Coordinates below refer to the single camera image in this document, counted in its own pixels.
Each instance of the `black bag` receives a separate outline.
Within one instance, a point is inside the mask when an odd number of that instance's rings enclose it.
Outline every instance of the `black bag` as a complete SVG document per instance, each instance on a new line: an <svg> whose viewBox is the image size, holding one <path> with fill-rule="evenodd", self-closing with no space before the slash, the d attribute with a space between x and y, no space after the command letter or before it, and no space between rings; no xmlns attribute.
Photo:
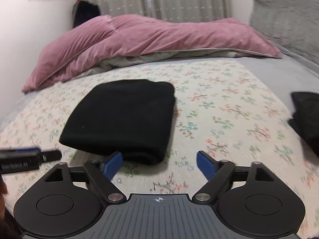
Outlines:
<svg viewBox="0 0 319 239"><path fill-rule="evenodd" d="M77 1L73 5L72 10L73 28L100 15L101 14L97 5L91 4L86 1Z"/></svg>

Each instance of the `round black disc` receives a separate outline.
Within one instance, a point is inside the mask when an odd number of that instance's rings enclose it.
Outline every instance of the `round black disc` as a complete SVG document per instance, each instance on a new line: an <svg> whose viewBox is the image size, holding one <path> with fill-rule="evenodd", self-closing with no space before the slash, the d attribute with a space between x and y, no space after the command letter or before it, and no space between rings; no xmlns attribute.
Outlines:
<svg viewBox="0 0 319 239"><path fill-rule="evenodd" d="M304 217L304 205L298 196L288 190L254 188L234 188L220 198L217 212L222 221L254 238L279 238L297 232Z"/></svg>
<svg viewBox="0 0 319 239"><path fill-rule="evenodd" d="M41 185L30 188L14 208L16 221L31 235L68 237L91 226L101 212L100 200L91 191L59 182Z"/></svg>

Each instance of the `gray ribbed plate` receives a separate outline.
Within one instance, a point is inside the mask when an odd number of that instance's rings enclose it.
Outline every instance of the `gray ribbed plate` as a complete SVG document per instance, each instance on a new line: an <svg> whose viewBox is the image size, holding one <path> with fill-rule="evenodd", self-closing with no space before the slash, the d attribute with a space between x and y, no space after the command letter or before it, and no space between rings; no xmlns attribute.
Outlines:
<svg viewBox="0 0 319 239"><path fill-rule="evenodd" d="M247 239L226 227L210 206L186 195L132 194L121 205L108 206L86 231L68 239ZM286 238L297 239L296 235Z"/></svg>

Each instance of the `blue gripper pad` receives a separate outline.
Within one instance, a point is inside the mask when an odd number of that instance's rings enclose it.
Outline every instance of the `blue gripper pad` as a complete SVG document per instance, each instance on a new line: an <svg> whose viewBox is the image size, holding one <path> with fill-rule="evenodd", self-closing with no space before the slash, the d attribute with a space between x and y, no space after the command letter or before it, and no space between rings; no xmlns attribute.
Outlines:
<svg viewBox="0 0 319 239"><path fill-rule="evenodd" d="M106 176L109 180L112 180L114 175L118 172L118 170L123 165L123 157L122 153L118 153L115 155L111 160L109 160L107 163L101 163L101 171L103 175Z"/></svg>
<svg viewBox="0 0 319 239"><path fill-rule="evenodd" d="M207 159L201 152L197 152L196 162L197 167L207 180L210 180L216 174L216 165Z"/></svg>

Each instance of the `crosshair marking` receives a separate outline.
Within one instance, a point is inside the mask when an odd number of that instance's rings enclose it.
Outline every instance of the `crosshair marking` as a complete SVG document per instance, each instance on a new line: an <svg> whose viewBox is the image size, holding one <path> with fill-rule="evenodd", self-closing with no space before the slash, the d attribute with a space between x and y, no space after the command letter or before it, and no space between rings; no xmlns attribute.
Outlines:
<svg viewBox="0 0 319 239"><path fill-rule="evenodd" d="M161 198L161 197L157 197L157 198L154 199L154 200L156 200L157 202L162 202L162 201L165 200L165 199L163 199L163 198Z"/></svg>

